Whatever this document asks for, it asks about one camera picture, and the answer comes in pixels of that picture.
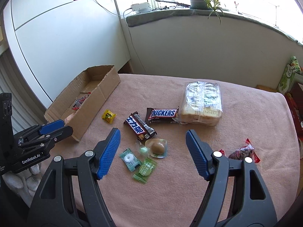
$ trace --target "silver screw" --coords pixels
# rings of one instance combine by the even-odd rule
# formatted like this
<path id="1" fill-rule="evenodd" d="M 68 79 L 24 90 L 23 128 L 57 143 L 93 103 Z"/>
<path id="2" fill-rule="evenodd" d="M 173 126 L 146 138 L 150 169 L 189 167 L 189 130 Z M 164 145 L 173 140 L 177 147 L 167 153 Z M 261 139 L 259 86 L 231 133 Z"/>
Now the silver screw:
<path id="1" fill-rule="evenodd" d="M 214 151 L 213 154 L 214 154 L 214 156 L 217 157 L 217 158 L 219 158 L 219 157 L 222 156 L 222 153 L 221 153 L 220 151 Z"/>
<path id="2" fill-rule="evenodd" d="M 244 159 L 247 163 L 251 163 L 252 162 L 252 158 L 251 157 L 245 157 Z"/>
<path id="3" fill-rule="evenodd" d="M 91 150 L 85 152 L 85 156 L 87 156 L 87 157 L 90 157 L 90 156 L 92 156 L 93 154 L 94 154 L 94 153 L 93 153 L 93 151 L 91 151 Z"/>
<path id="4" fill-rule="evenodd" d="M 60 161 L 61 160 L 61 156 L 60 155 L 57 155 L 55 158 L 54 158 L 54 161 L 55 162 L 58 162 L 58 161 Z"/>

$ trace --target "blue gripper pad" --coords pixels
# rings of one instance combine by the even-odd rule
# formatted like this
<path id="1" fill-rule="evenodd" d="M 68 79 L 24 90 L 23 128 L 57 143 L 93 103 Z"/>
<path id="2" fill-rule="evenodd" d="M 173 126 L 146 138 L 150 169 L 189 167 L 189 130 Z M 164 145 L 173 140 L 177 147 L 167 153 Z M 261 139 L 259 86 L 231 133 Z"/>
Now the blue gripper pad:
<path id="1" fill-rule="evenodd" d="M 112 138 L 107 144 L 106 149 L 104 150 L 102 156 L 99 160 L 99 169 L 97 171 L 98 180 L 102 179 L 109 172 L 109 168 L 112 164 L 112 161 L 115 157 L 117 149 L 120 145 L 121 141 L 121 132 L 120 130 L 116 130 L 113 134 Z"/>
<path id="2" fill-rule="evenodd" d="M 49 133 L 52 133 L 53 131 L 60 129 L 64 126 L 64 121 L 63 120 L 56 120 L 54 122 L 51 122 L 47 125 L 42 126 L 40 129 L 40 134 L 41 135 L 47 135 Z"/>
<path id="3" fill-rule="evenodd" d="M 197 171 L 200 176 L 204 177 L 206 181 L 209 181 L 211 175 L 209 172 L 209 163 L 206 159 L 205 154 L 201 150 L 199 142 L 201 143 L 200 139 L 197 140 L 197 138 L 194 137 L 193 133 L 190 130 L 186 132 L 186 145 L 197 168 Z"/>

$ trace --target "cardboard box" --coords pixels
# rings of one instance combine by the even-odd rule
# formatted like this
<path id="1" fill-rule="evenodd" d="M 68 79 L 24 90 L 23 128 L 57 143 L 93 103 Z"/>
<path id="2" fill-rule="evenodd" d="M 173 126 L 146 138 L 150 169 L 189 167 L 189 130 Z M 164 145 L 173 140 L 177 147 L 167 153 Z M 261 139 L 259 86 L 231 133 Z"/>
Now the cardboard box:
<path id="1" fill-rule="evenodd" d="M 78 76 L 60 93 L 56 100 L 45 112 L 48 122 L 65 120 L 73 117 L 65 123 L 73 128 L 72 137 L 80 141 L 90 123 L 103 106 L 106 99 L 120 83 L 119 75 L 114 66 L 89 67 Z M 82 103 L 78 110 L 72 107 L 75 100 L 91 94 Z"/>

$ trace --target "white power adapter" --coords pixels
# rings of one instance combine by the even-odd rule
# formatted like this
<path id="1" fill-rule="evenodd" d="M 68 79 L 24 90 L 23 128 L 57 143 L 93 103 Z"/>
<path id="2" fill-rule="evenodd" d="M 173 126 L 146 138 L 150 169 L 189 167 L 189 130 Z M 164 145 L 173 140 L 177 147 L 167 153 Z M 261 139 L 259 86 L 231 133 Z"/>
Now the white power adapter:
<path id="1" fill-rule="evenodd" d="M 136 11 L 136 13 L 147 13 L 152 10 L 148 2 L 133 4 L 131 5 L 131 9 L 132 11 Z"/>

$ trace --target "red candy wrapper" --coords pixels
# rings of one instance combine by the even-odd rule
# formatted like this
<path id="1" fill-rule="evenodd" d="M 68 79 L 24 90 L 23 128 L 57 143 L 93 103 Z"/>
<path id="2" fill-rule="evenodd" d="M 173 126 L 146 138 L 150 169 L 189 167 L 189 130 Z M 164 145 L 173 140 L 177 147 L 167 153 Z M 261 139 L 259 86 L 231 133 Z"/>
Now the red candy wrapper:
<path id="1" fill-rule="evenodd" d="M 86 98 L 89 97 L 91 93 L 89 92 L 87 95 L 75 100 L 75 103 L 72 107 L 73 110 L 78 110 L 80 108 L 80 106 L 82 105 L 82 103 L 85 101 Z"/>
<path id="2" fill-rule="evenodd" d="M 244 160 L 245 157 L 251 157 L 255 163 L 259 163 L 260 159 L 255 153 L 255 149 L 252 147 L 249 139 L 245 141 L 246 145 L 234 151 L 230 156 L 230 159 Z"/>

